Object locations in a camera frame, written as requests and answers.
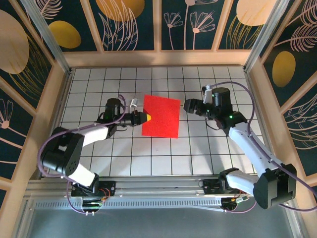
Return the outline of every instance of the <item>decorative wallpaper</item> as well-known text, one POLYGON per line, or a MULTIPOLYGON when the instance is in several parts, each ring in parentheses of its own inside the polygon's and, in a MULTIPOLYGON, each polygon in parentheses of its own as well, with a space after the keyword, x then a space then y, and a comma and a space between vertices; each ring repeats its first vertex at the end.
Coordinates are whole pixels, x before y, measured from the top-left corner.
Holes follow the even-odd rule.
POLYGON ((8 1, 0 3, 0 76, 34 108, 52 65, 8 1))
POLYGON ((162 0, 162 50, 210 50, 224 0, 162 0))
POLYGON ((317 2, 303 0, 264 62, 282 106, 317 70, 317 2))
POLYGON ((234 0, 220 50, 250 50, 276 0, 234 0))
POLYGON ((284 118, 306 175, 317 173, 317 84, 284 118))
POLYGON ((63 52, 97 50, 80 0, 34 2, 63 52))
POLYGON ((0 89, 0 178, 12 178, 32 119, 0 89))
POLYGON ((152 0, 90 0, 105 51, 154 50, 152 0))

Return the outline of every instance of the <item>white grid floor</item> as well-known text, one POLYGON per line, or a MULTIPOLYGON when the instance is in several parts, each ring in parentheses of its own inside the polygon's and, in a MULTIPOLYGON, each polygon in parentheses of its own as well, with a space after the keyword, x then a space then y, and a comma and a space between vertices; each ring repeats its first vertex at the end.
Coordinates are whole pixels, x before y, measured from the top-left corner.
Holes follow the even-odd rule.
MULTIPOLYGON (((181 100, 202 99, 201 87, 224 81, 247 86, 242 67, 145 67, 77 69, 61 121, 65 128, 91 124, 104 111, 108 98, 122 94, 127 102, 139 99, 143 111, 144 95, 181 100)), ((252 105, 247 92, 237 85, 222 85, 231 90, 234 110, 247 119, 252 105)), ((257 120, 252 129, 261 137, 257 120)), ((252 164, 222 131, 206 127, 203 117, 186 114, 181 108, 179 138, 141 136, 141 126, 116 132, 114 138, 83 148, 80 162, 100 176, 211 175, 238 167, 253 174, 252 164)))

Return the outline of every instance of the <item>yellow circle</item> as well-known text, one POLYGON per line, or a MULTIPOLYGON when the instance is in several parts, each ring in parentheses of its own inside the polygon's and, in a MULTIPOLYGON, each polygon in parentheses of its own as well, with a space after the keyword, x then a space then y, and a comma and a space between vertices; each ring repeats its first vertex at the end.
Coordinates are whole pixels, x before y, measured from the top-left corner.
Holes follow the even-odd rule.
POLYGON ((62 47, 73 49, 81 44, 79 32, 66 21, 54 21, 49 25, 49 29, 62 47))
POLYGON ((129 9, 137 18, 144 9, 144 0, 96 0, 98 7, 106 17, 115 21, 127 21, 130 20, 129 16, 126 16, 124 6, 129 14, 129 9))
POLYGON ((0 69, 18 74, 29 60, 29 42, 21 24, 10 14, 0 10, 0 69))
POLYGON ((273 63, 273 82, 277 87, 285 87, 292 79, 296 68, 295 57, 288 51, 277 55, 273 63))
POLYGON ((263 25, 270 15, 276 0, 239 0, 238 20, 247 26, 263 25))

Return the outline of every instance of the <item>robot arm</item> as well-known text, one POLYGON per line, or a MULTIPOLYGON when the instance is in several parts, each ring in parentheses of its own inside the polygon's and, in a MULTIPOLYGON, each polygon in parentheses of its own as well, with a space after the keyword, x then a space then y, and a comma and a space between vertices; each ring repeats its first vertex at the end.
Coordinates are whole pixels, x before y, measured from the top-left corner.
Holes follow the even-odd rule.
POLYGON ((258 139, 240 112, 234 112, 230 102, 230 91, 227 88, 211 89, 203 87, 204 100, 188 99, 184 110, 208 119, 215 120, 222 129, 247 155, 258 176, 248 175, 232 168, 220 173, 220 186, 226 190, 236 188, 254 196, 257 203, 264 209, 280 204, 295 197, 296 181, 274 166, 263 151, 282 167, 293 174, 296 169, 291 164, 284 165, 258 139))
MULTIPOLYGON (((121 116, 121 101, 110 98, 107 101, 105 112, 102 113, 96 123, 113 122, 121 116)), ((95 126, 79 132, 67 133, 52 139, 41 154, 41 162, 44 167, 57 171, 63 176, 77 183, 77 186, 86 194, 98 192, 99 176, 86 169, 79 163, 82 148, 96 141, 105 140, 114 135, 118 126, 136 126, 149 121, 151 117, 143 112, 133 111, 126 113, 123 118, 109 126, 95 126)), ((52 135, 67 131, 57 127, 52 135)))

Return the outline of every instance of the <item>red cloth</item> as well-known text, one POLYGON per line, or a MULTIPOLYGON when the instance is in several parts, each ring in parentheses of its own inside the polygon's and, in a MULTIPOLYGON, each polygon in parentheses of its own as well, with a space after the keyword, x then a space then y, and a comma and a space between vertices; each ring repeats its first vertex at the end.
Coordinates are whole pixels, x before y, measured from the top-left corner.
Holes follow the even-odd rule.
POLYGON ((180 100, 145 95, 143 112, 152 119, 142 125, 142 135, 178 138, 180 100))

